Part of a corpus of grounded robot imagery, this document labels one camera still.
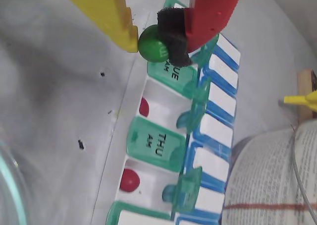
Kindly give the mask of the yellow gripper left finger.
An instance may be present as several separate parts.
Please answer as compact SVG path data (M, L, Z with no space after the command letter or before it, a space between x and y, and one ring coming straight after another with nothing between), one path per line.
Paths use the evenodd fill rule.
M126 0L71 0L122 50L138 51L138 27L132 22Z

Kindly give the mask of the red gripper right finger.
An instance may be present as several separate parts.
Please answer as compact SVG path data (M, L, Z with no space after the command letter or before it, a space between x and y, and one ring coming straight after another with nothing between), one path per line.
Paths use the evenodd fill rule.
M158 34L176 67L192 64L189 53L211 40L227 25L239 0L190 0L187 8L158 12Z

